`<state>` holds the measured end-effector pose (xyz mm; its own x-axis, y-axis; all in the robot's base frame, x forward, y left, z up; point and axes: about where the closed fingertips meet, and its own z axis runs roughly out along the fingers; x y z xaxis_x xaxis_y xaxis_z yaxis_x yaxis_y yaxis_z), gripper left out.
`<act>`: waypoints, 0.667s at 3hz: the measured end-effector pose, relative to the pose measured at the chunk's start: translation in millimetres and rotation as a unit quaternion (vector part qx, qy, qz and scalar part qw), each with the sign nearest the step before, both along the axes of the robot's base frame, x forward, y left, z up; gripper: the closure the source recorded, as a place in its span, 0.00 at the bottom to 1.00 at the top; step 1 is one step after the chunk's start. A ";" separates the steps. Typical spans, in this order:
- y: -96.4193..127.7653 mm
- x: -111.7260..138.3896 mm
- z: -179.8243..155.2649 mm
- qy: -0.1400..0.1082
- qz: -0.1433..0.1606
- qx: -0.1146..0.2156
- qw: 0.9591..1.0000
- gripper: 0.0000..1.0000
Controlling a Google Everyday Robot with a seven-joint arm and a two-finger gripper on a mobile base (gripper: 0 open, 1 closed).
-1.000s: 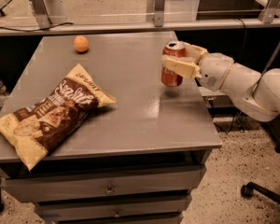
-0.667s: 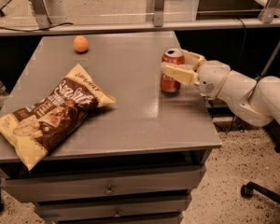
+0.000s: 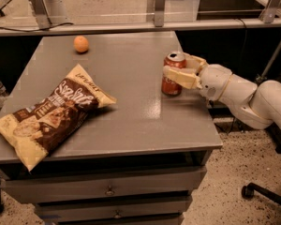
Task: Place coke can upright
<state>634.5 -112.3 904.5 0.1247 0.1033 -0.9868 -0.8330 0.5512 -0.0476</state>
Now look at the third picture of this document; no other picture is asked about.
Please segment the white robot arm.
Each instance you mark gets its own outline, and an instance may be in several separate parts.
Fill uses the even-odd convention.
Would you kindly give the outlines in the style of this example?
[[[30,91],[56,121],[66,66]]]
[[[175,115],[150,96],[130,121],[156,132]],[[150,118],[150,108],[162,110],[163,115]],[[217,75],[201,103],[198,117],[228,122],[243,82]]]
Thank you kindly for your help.
[[[163,78],[186,89],[197,89],[210,100],[225,104],[240,121],[254,129],[276,124],[281,130],[281,83],[255,84],[226,67],[184,52],[170,52]]]

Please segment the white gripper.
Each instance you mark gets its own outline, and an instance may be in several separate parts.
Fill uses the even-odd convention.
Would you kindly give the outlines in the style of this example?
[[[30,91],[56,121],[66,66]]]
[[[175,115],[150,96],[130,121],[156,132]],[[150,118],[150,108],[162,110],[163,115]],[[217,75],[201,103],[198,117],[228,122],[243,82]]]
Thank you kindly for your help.
[[[184,56],[187,68],[164,66],[165,77],[183,88],[200,89],[200,94],[211,101],[219,100],[232,75],[231,70],[217,64],[208,65],[196,55],[184,53]]]

